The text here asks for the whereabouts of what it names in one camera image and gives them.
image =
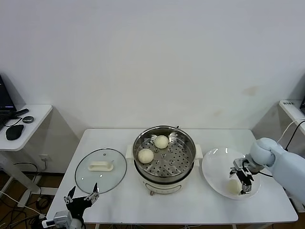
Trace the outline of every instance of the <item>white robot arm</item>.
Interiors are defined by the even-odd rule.
[[[242,182],[241,195],[251,191],[252,175],[266,168],[273,178],[305,204],[305,159],[285,151],[270,138],[261,138],[252,145],[250,154],[233,162],[230,175],[237,174]]]

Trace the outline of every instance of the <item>white shelf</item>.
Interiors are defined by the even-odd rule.
[[[305,114],[300,110],[302,100],[281,100],[279,105],[286,112],[286,114],[293,120],[304,118]],[[303,120],[298,120],[295,122],[298,125]],[[305,123],[300,125],[299,129],[305,135]]]

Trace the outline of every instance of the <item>black cable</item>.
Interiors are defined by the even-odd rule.
[[[35,165],[35,164],[33,164],[33,163],[28,163],[28,162],[20,162],[20,163],[15,163],[14,165],[32,165],[32,166],[35,166],[35,168],[36,168],[36,174],[35,174],[35,177],[34,177],[34,180],[36,179],[36,176],[37,176],[37,174],[38,174],[38,168],[37,168],[37,166]],[[9,208],[15,208],[15,206],[10,206],[9,204],[7,204],[7,203],[5,203],[1,198],[0,198],[0,201],[4,204],[4,205],[6,205],[7,207],[9,207]]]
[[[16,119],[19,119],[19,120],[17,122],[15,122],[13,125],[5,125],[5,122],[7,122],[8,119],[3,120],[2,125],[6,126],[6,127],[11,127],[11,126],[17,125],[22,120],[22,118],[20,118],[20,117],[17,117]]]
[[[17,199],[17,201],[20,201],[20,200],[21,200],[21,197],[23,196],[23,194],[25,193],[25,191],[19,196],[19,198]],[[21,213],[24,213],[24,214],[25,214],[25,218],[27,217],[27,214],[23,211],[24,208],[22,208],[21,211],[16,210],[17,204],[18,204],[18,203],[15,203],[15,205],[14,205],[13,211],[12,211],[12,213],[11,213],[11,215],[10,215],[10,223],[9,223],[9,224],[13,223],[13,221],[14,221]],[[16,216],[15,218],[13,218],[13,214],[14,214],[15,211],[17,211],[17,212],[19,212],[19,213],[17,214],[17,216]]]
[[[27,219],[23,219],[23,220],[20,220],[18,223],[16,222],[16,224],[12,227],[12,229],[14,228],[14,227],[16,227],[17,225],[19,225],[19,224],[21,224],[21,223],[23,223],[23,222],[26,222],[27,220],[30,220],[30,219],[32,219],[32,218],[35,218],[35,217],[38,217],[37,215],[34,215],[33,217],[29,217],[29,218],[27,218]]]
[[[9,212],[0,220],[0,222],[2,222],[10,213],[13,213],[14,211],[17,211],[17,212],[19,212],[19,213],[23,213],[23,214],[25,214],[25,216],[26,216],[26,213],[25,213],[24,211],[11,210],[11,211],[9,211]]]
[[[39,200],[40,200],[40,197],[41,197],[41,187],[39,187],[39,188],[40,188],[40,192],[39,192],[38,199],[37,199],[37,200],[35,200],[35,201],[33,201],[33,202],[31,202],[31,203],[29,203],[29,204],[26,204],[26,206],[29,206],[29,205],[35,204],[37,201],[39,201]]]
[[[264,176],[267,176],[267,177],[273,177],[273,176],[268,175],[268,174],[266,174],[266,173],[262,173],[262,172],[258,172],[258,173],[260,173],[260,174],[262,174],[262,175],[264,175]]]
[[[21,213],[24,214],[24,218],[27,217],[27,213],[25,213],[24,211],[19,211],[19,214],[12,220],[12,215],[13,215],[14,211],[16,211],[16,210],[13,210],[13,212],[11,213],[11,216],[10,216],[10,223],[8,224],[8,226],[7,226],[6,228],[10,227],[10,229],[13,229],[16,225],[12,226],[11,224],[14,223],[13,221],[14,221]],[[27,225],[27,222],[26,222],[26,221],[25,221],[25,228],[28,229],[28,225]]]
[[[29,220],[29,225],[31,229],[42,229],[42,221],[44,221],[44,219],[39,219],[39,216],[35,216]]]
[[[44,210],[46,209],[49,204],[51,203],[51,197],[47,196],[47,195],[43,195],[40,200],[37,200],[36,202],[36,208],[38,210]]]
[[[34,166],[36,168],[36,174],[35,174],[34,180],[36,179],[36,176],[38,174],[37,165],[35,165],[33,163],[29,163],[29,162],[20,162],[20,163],[15,163],[14,165],[32,165],[32,166]]]
[[[297,127],[296,127],[294,133],[292,134],[292,136],[291,136],[291,138],[290,138],[290,140],[289,140],[287,146],[285,147],[285,150],[286,150],[286,151],[288,151],[288,146],[290,145],[292,139],[294,138],[295,133],[296,133],[296,131],[298,130],[299,126],[300,126],[302,123],[304,123],[304,122],[305,122],[305,121],[301,121],[301,122],[299,123],[299,125],[297,125]]]

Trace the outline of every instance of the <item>white cable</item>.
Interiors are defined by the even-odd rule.
[[[4,195],[6,195],[8,198],[10,198],[11,200],[13,200],[13,201],[15,201],[16,203],[19,203],[17,200],[15,200],[15,199],[13,199],[12,197],[10,197],[8,194],[6,194],[6,193],[4,193],[4,192],[2,192],[2,191],[0,191],[2,194],[4,194]],[[41,214],[41,213],[39,213],[38,211],[36,211],[36,210],[34,210],[34,209],[32,209],[32,208],[29,208],[28,206],[24,206],[25,208],[28,208],[28,209],[31,209],[32,211],[35,211],[36,213],[38,213],[39,215],[42,215],[42,216],[44,216],[43,214]]]
[[[284,130],[282,136],[277,140],[277,143],[279,143],[279,141],[282,140],[282,138],[284,137],[284,134],[286,133],[286,131],[288,130],[288,128],[289,128],[293,123],[295,123],[296,121],[299,121],[299,120],[305,120],[305,118],[298,118],[298,119],[295,119],[293,122],[291,122],[291,123],[287,126],[287,128]]]
[[[31,218],[31,217],[34,217],[34,216],[37,216],[37,215],[28,216],[28,217],[26,217],[26,218],[24,218],[24,219],[22,219],[22,220],[19,220],[19,221],[17,221],[17,222],[11,223],[11,224],[9,224],[9,225],[7,225],[7,226],[5,226],[5,227],[2,227],[2,228],[0,228],[0,229],[6,228],[6,227],[8,227],[8,226],[10,226],[10,225],[19,223],[19,222],[21,222],[21,221],[24,221],[25,219],[28,219],[28,218]]]

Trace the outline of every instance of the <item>table leg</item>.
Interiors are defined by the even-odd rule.
[[[41,179],[41,176],[36,176],[36,178],[33,180],[35,184],[37,184]],[[21,197],[18,207],[23,208],[26,203],[28,202],[28,199],[32,194],[41,194],[41,195],[50,195],[50,196],[55,196],[58,188],[55,187],[40,187],[38,192],[31,192],[29,189],[26,190]]]
[[[3,154],[0,152],[0,166],[4,169],[4,171],[9,174],[11,177],[14,177],[20,183],[22,183],[26,188],[28,188],[32,192],[39,192],[40,188],[31,181],[26,175],[24,175],[13,163],[8,160]]]
[[[1,192],[0,192],[0,198],[2,197],[2,192],[5,192],[8,187],[10,186],[11,182],[14,180],[13,177],[10,177],[9,180],[5,183],[5,185],[3,186],[3,188],[1,189]]]
[[[272,225],[272,223],[265,223],[265,224],[253,224],[245,229],[264,229],[266,227],[269,227]]]

